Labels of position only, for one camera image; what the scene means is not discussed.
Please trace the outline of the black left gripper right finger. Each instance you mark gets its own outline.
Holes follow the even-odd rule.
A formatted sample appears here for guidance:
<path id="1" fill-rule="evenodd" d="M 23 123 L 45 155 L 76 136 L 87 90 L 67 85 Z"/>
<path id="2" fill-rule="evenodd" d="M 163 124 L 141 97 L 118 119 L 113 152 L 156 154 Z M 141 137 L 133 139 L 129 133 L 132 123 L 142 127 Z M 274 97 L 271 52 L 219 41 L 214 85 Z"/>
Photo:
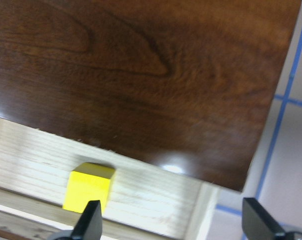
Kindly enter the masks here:
<path id="1" fill-rule="evenodd" d="M 253 197 L 242 201 L 242 230 L 248 240 L 284 240 L 285 230 Z"/>

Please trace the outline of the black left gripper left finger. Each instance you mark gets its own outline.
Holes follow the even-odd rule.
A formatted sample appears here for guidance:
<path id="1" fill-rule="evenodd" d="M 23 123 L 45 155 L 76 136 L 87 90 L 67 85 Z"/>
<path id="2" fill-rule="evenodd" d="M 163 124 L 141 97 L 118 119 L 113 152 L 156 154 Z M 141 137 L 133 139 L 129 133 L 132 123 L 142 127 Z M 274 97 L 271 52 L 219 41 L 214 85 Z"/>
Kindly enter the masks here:
<path id="1" fill-rule="evenodd" d="M 75 225 L 70 238 L 73 240 L 99 240 L 102 236 L 101 203 L 91 200 L 87 203 Z"/>

